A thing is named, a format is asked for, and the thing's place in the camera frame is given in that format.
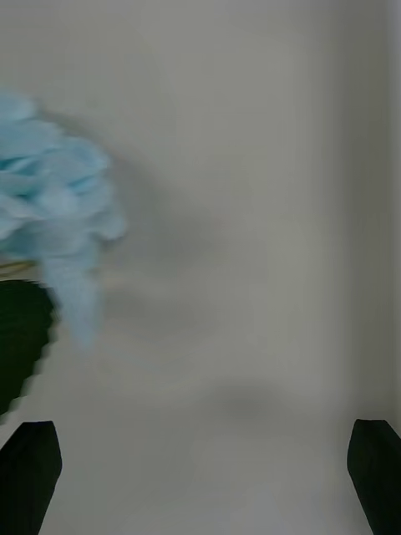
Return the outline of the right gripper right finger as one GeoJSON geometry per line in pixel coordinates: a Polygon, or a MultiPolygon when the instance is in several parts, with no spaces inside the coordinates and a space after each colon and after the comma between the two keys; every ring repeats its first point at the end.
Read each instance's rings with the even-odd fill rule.
{"type": "Polygon", "coordinates": [[[354,422],[347,469],[372,532],[401,533],[401,439],[387,421],[354,422]]]}

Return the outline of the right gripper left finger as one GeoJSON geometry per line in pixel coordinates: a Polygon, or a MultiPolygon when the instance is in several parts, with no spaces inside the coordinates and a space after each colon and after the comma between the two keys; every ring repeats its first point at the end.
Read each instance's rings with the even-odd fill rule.
{"type": "Polygon", "coordinates": [[[54,423],[22,423],[0,458],[0,533],[38,534],[63,468],[54,423]]]}

